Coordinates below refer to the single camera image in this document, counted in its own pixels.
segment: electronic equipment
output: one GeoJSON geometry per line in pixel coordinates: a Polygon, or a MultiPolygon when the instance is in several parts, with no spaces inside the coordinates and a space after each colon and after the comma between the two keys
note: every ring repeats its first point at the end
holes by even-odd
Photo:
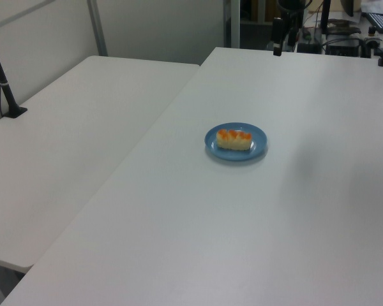
{"type": "Polygon", "coordinates": [[[354,0],[340,0],[340,3],[346,14],[353,17],[354,0]]]}
{"type": "Polygon", "coordinates": [[[347,40],[347,36],[344,35],[330,35],[329,38],[332,43],[326,45],[326,55],[359,56],[359,42],[357,40],[347,40]]]}
{"type": "Polygon", "coordinates": [[[363,13],[363,16],[366,17],[373,26],[375,26],[377,32],[383,34],[383,15],[363,13]]]}
{"type": "MultiPolygon", "coordinates": [[[[354,0],[341,0],[341,4],[348,15],[353,15],[354,0]]],[[[320,54],[323,47],[321,45],[322,35],[325,34],[327,38],[327,42],[324,43],[327,46],[326,54],[352,57],[357,56],[360,44],[355,40],[348,41],[347,37],[354,33],[360,33],[360,29],[350,27],[349,22],[345,23],[344,20],[329,20],[330,7],[331,0],[325,0],[322,4],[320,27],[313,31],[311,43],[304,41],[301,37],[301,33],[299,33],[297,51],[302,53],[310,52],[320,54]],[[328,27],[328,24],[334,24],[334,27],[328,27]]]]}
{"type": "MultiPolygon", "coordinates": [[[[320,54],[322,51],[322,35],[350,35],[352,33],[359,33],[360,30],[355,27],[341,27],[341,28],[328,28],[329,10],[331,7],[331,0],[324,0],[322,5],[322,13],[320,20],[320,27],[312,29],[312,31],[302,31],[302,24],[298,25],[298,14],[303,13],[304,9],[312,3],[312,0],[308,0],[304,3],[302,0],[277,0],[277,7],[282,11],[281,18],[274,18],[273,22],[273,35],[271,41],[274,42],[274,55],[281,56],[283,42],[289,33],[289,41],[292,43],[292,33],[298,33],[297,37],[297,52],[302,53],[314,53],[320,54]]],[[[353,16],[354,0],[341,0],[341,4],[346,13],[353,16]]],[[[341,42],[335,41],[333,48],[330,48],[331,54],[353,54],[354,42],[351,44],[344,43],[344,51],[341,52],[338,49],[341,46],[341,42]]]]}

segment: orange topping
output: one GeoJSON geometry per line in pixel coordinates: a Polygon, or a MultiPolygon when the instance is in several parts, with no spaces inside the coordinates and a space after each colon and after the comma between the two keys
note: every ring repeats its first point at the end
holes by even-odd
{"type": "Polygon", "coordinates": [[[234,131],[233,129],[231,129],[231,130],[229,131],[229,135],[230,135],[232,138],[236,138],[237,135],[238,135],[238,132],[236,132],[236,131],[234,131]]]}
{"type": "Polygon", "coordinates": [[[226,140],[226,139],[229,137],[229,135],[227,134],[227,130],[225,130],[225,129],[221,129],[221,130],[219,130],[218,135],[219,135],[222,139],[224,139],[224,140],[226,140]]]}

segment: computer monitor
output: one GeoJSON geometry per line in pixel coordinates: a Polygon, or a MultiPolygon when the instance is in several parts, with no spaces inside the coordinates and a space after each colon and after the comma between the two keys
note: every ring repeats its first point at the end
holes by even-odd
{"type": "Polygon", "coordinates": [[[354,0],[340,0],[340,3],[342,4],[342,8],[346,14],[353,17],[354,0]]]}

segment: white table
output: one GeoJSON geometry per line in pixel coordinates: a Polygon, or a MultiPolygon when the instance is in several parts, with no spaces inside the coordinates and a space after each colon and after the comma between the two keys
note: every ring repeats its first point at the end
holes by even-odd
{"type": "Polygon", "coordinates": [[[0,265],[26,272],[197,65],[89,57],[0,120],[0,265]]]}
{"type": "Polygon", "coordinates": [[[383,68],[217,48],[3,306],[20,303],[383,305],[383,68]],[[233,121],[266,132],[265,157],[204,149],[233,121]]]}

